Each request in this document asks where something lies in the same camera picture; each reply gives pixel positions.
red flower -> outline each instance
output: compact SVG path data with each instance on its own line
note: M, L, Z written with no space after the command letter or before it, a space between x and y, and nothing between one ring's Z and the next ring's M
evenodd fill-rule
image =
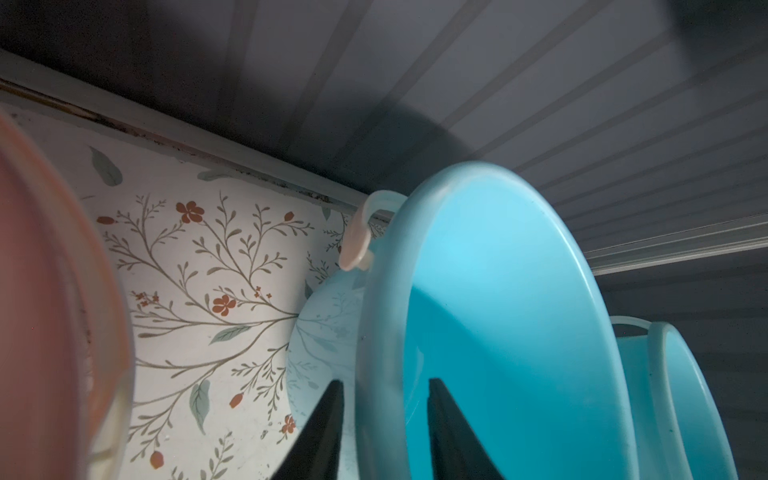
M283 425L280 431L285 434L293 433L294 428L296 428L296 422L293 421L293 417L291 415L286 415L286 424Z
M234 308L235 305L237 305L237 301L230 300L229 295L216 298L214 299L214 313L221 313L221 316L227 316L230 312L230 308Z
M149 464L152 465L155 470L157 470L163 466L164 463L165 461L163 460L163 454L155 450L152 456L149 458Z
M176 211L183 214L181 215L181 221L184 223L190 223L190 221L200 223L203 221L202 215L205 213L205 210L198 207L194 202L187 202L187 205L179 202L176 204Z
M237 395L232 397L232 399L230 400L230 407L231 408L235 408L236 406L238 406L240 404L240 402L242 400L243 400L243 394L242 393L238 393Z

white plastic handle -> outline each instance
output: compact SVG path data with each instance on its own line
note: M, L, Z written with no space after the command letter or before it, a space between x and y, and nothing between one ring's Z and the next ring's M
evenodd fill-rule
M646 330L650 328L650 322L648 320L639 319L634 316L611 315L611 323L614 325L639 326L641 329Z
M368 270L371 267L373 253L368 250L371 244L368 221L379 210L396 213L406 200L408 197L405 195L390 190L379 190L366 198L344 231L339 256L341 270L349 272L355 267L361 270Z

white beadboard ceiling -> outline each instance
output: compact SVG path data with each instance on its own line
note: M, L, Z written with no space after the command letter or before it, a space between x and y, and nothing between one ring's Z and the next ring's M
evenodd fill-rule
M483 159L583 250L768 212L760 0L0 0L0 48L329 179Z

blue plastic bowl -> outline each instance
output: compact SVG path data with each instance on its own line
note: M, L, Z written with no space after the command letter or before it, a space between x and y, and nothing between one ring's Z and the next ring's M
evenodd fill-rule
M433 377L506 478L637 478L602 297L565 225L520 177L479 162L436 174L394 216L367 277L355 273L339 275L365 284L354 367L360 478L432 478ZM297 327L332 316L308 309L315 296L337 294L338 281L313 294ZM303 347L292 337L291 361ZM316 402L329 380L289 384L292 408L311 412L298 397L311 390Z
M707 382L669 323L612 316L647 335L617 339L629 388L640 477L737 480L728 438Z
M376 252L379 240L371 243ZM359 478L355 445L355 361L366 272L334 273L315 289L296 320L286 359L288 401L300 429L333 379L344 385L338 480Z

